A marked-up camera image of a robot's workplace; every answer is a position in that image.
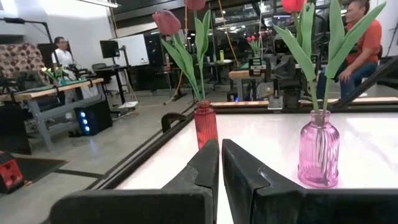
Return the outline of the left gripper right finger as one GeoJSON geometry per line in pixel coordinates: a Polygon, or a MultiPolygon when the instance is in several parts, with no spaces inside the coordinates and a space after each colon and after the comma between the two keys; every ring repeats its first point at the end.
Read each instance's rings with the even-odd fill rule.
{"type": "Polygon", "coordinates": [[[230,139],[222,163],[234,223],[397,223],[396,189],[306,189],[230,139]]]}

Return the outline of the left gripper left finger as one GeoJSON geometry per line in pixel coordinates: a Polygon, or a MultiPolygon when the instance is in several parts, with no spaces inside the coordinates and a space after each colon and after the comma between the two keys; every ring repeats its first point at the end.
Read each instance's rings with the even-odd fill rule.
{"type": "Polygon", "coordinates": [[[216,223],[220,148],[209,140],[161,189],[84,190],[57,201],[53,224],[216,223]]]}

